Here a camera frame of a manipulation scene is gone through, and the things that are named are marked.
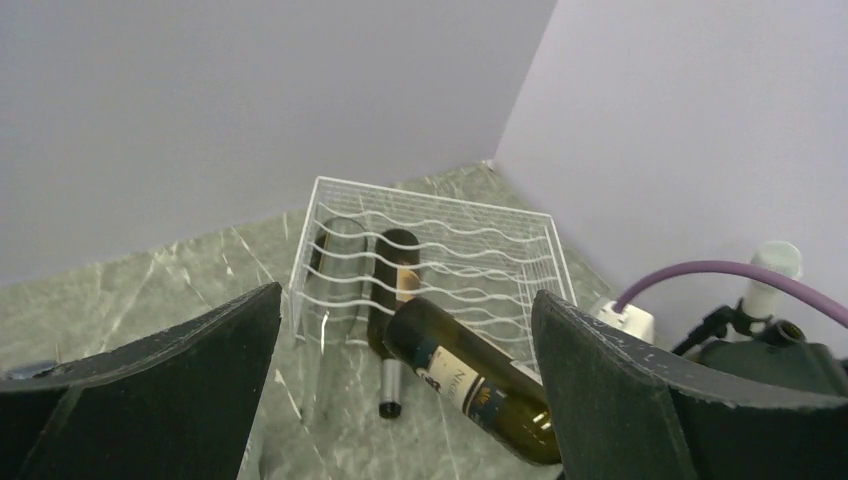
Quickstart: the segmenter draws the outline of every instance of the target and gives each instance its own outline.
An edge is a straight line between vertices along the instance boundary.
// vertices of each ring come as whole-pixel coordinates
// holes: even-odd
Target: dark green wine bottle
[[[542,383],[532,370],[421,297],[398,308],[386,348],[521,459],[560,463]]]
[[[395,228],[383,232],[382,235],[397,245],[408,247],[418,245],[418,238],[408,230]],[[378,283],[373,283],[371,287],[371,301],[388,310],[395,310],[412,298],[411,294],[405,292],[417,290],[420,285],[418,274],[415,271],[419,263],[418,250],[397,248],[382,238],[379,238],[374,246],[374,253],[378,256],[374,261],[374,278],[391,288],[401,291],[396,293],[381,287]],[[389,265],[386,261],[401,265],[401,268]],[[380,417],[385,419],[397,418],[401,412],[400,391],[403,365],[392,357],[383,345],[383,332],[386,329],[386,323],[391,318],[391,315],[378,308],[371,307],[369,309],[368,345],[381,360],[380,403],[378,412]]]

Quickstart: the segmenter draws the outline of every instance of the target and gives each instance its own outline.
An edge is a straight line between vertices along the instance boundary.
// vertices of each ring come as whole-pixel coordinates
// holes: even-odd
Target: cable
[[[621,313],[624,307],[627,306],[637,295],[652,287],[653,285],[668,280],[669,278],[689,275],[692,273],[724,273],[727,275],[736,275],[737,277],[746,277],[751,280],[771,285],[778,290],[783,291],[787,295],[791,295],[798,300],[813,307],[819,312],[840,323],[845,328],[848,328],[848,308],[839,304],[835,300],[825,296],[817,290],[814,290],[801,282],[792,280],[789,277],[779,273],[766,270],[764,268],[755,267],[747,263],[727,262],[722,260],[699,260],[695,262],[678,263],[670,267],[657,270],[656,272],[643,277],[638,282],[634,283],[630,288],[624,291],[612,310],[616,313]]]

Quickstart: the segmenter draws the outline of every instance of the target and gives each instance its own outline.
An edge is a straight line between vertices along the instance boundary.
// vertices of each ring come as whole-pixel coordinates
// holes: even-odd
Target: white cylinder
[[[794,280],[801,278],[801,252],[789,242],[766,242],[751,258],[751,265]],[[742,297],[742,311],[751,318],[765,320],[777,312],[780,293],[770,285],[752,280],[745,296]]]

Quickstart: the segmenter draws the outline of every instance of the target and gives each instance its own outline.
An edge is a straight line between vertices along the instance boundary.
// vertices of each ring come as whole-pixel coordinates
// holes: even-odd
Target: marble countertop
[[[503,179],[483,164],[395,186],[528,208]],[[258,285],[276,281],[286,286],[305,215],[305,210],[291,211],[280,217],[3,288],[0,322],[5,333],[0,336],[0,371],[53,358],[57,348],[62,361],[112,350],[194,318]],[[576,252],[568,245],[563,245],[563,250],[578,306],[588,309],[600,296],[610,296],[609,287]],[[253,468],[261,467],[273,473],[266,476],[279,479],[418,478],[416,475],[420,473],[410,472],[404,466],[403,455],[415,455],[414,450],[432,448],[431,444],[439,441],[420,429],[410,429],[411,435],[387,431],[391,448],[381,450],[375,445],[362,445],[344,451],[322,447],[304,429],[292,408],[302,388],[303,374],[288,311],[288,297],[284,293],[283,322],[249,442],[250,448],[260,449],[265,455],[251,452],[248,458],[256,460],[262,456],[267,465],[257,464]],[[366,368],[369,365],[366,362],[377,364],[372,357],[361,349],[358,364],[354,365],[357,377],[368,375],[363,372],[369,371],[377,375],[376,367]],[[362,388],[362,382],[355,378],[351,384]],[[351,405],[347,414],[361,415],[356,418],[363,422],[379,421],[376,403],[367,403]],[[438,421],[449,420],[442,412]],[[470,429],[476,428],[471,422],[468,424]],[[443,442],[447,432],[443,434],[440,428],[438,433]],[[450,454],[440,459],[451,468],[433,469],[427,479],[518,478],[520,475],[547,480],[558,473],[554,467],[524,465],[485,434],[473,435],[474,441],[454,439]]]

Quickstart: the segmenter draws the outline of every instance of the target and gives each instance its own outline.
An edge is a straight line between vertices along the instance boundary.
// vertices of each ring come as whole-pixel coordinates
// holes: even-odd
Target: wine rack
[[[362,226],[362,231],[354,234],[333,232],[327,224],[332,224],[330,220],[334,218],[353,220]],[[420,250],[418,272],[421,285],[418,290],[408,293],[422,295],[435,302],[521,364],[538,372],[530,331],[530,310],[536,292],[546,289],[574,301],[568,266],[550,215],[319,177],[312,192],[288,287],[290,320],[292,331],[301,342],[321,343],[323,351],[325,339],[310,338],[310,329],[303,325],[303,322],[320,322],[322,319],[307,312],[314,311],[315,307],[319,310],[334,307],[356,309],[355,325],[350,333],[336,344],[328,345],[348,353],[361,351],[356,354],[374,357],[372,371],[357,373],[360,378],[356,380],[356,387],[359,388],[351,391],[361,392],[351,395],[361,394],[363,398],[358,402],[368,403],[373,396],[376,417],[376,390],[362,388],[363,384],[371,382],[371,377],[376,385],[379,376],[376,356],[368,350],[365,342],[364,326],[369,308],[393,313],[370,300],[370,286],[375,281],[370,276],[375,257],[374,243],[381,237],[381,232],[392,228],[409,230],[420,241],[413,248]],[[310,260],[316,252],[331,257],[337,255],[316,242],[317,238],[328,233],[367,239],[367,250],[355,254],[365,257],[364,271],[354,277],[334,278],[315,270]],[[305,288],[308,277],[325,282],[357,281],[362,282],[364,288],[357,298],[315,298]],[[391,285],[384,286],[394,290]],[[323,320],[333,322],[336,319],[325,316]],[[307,364],[304,368],[318,367]],[[350,380],[354,373],[343,371],[341,375],[340,384]],[[368,379],[362,378],[363,375],[367,375]],[[426,396],[426,400],[421,401],[441,402],[432,392],[424,393],[426,385],[416,384],[408,388],[420,392],[413,395],[415,402],[421,396]],[[338,420],[337,423],[345,421],[353,420]],[[453,423],[461,422],[443,418],[443,436],[450,437],[450,430],[455,428]],[[467,428],[475,428],[470,421],[466,423],[471,425]],[[340,424],[338,428],[350,430],[350,425]],[[366,431],[361,433],[361,438],[378,435],[367,431],[367,426],[363,428]],[[456,428],[465,429],[466,426],[463,424]],[[495,445],[493,448],[500,450],[502,447]],[[426,468],[426,463],[422,458],[421,468]],[[453,470],[456,478],[460,478],[461,468],[454,465]]]

